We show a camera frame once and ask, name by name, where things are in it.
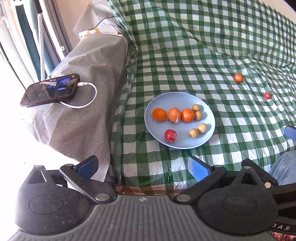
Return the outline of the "pale orange fruit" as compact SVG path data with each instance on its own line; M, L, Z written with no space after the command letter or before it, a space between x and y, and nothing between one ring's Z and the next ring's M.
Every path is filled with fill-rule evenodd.
M182 112L178 108L171 108L168 111L167 117L170 122L178 123L182 119L181 114Z

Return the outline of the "small tan fruit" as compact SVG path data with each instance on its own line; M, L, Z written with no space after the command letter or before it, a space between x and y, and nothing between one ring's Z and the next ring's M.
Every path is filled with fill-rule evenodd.
M192 128L190 131L189 131L189 136L191 138L197 138L199 136L199 131L196 129L196 128Z
M192 111L193 112L198 112L198 111L200 111L201 110L201 107L200 107L200 105L198 105L198 104L194 104L193 106L192 106Z
M203 118L203 113L201 111L195 112L195 120L200 121Z
M201 123L198 125L197 130L199 133L206 133L208 130L208 126L205 123Z

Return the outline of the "black smartphone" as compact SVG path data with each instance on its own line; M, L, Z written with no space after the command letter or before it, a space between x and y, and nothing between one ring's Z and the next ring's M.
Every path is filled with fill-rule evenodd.
M78 89L79 74L64 75L31 84L25 91L20 106L32 107L72 98Z

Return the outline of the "window frame with curtain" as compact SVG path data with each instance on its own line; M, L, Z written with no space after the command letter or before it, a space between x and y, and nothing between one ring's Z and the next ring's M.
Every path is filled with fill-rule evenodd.
M72 49L57 1L1 1L1 73L20 88L49 77Z

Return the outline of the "blue jeans leg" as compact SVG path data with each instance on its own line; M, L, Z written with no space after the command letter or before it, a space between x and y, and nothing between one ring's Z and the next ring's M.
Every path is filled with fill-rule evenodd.
M296 183L296 150L283 153L268 173L279 185Z

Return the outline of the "small red fruit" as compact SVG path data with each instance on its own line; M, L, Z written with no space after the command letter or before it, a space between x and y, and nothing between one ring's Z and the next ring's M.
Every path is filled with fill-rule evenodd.
M264 94L264 98L265 98L266 100L270 100L270 99L272 98L272 94L269 93L269 92L266 92L266 93Z

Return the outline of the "orange-red fruit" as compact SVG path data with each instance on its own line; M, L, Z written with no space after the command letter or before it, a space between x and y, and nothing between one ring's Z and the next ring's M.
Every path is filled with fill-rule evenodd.
M236 74L235 76L234 76L234 80L236 81L236 82L238 82L238 83L241 83L241 82L243 82L243 80L244 80L244 77L243 77L243 75L242 74Z

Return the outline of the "green checkered cloth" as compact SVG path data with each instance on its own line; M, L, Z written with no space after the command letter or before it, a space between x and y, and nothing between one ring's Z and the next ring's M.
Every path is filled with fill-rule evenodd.
M110 2L132 48L130 87L111 137L118 192L170 194L192 186L191 156L232 171L248 158L269 170L295 149L284 136L295 125L294 22L260 1ZM170 91L208 104L216 123L209 142L176 150L152 137L145 108Z

